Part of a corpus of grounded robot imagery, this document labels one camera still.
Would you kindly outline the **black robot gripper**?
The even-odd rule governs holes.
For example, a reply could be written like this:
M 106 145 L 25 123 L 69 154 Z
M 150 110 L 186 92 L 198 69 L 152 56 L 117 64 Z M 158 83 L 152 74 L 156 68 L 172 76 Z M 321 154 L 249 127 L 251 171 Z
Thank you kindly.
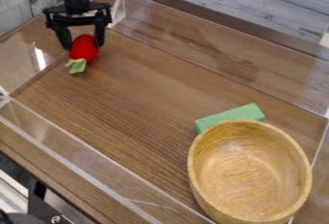
M 106 26 L 113 22 L 111 4 L 91 0 L 63 0 L 58 6 L 43 9 L 47 27 L 55 29 L 59 42 L 66 50 L 73 47 L 71 32 L 66 27 L 95 25 L 95 45 L 102 47 L 106 38 Z

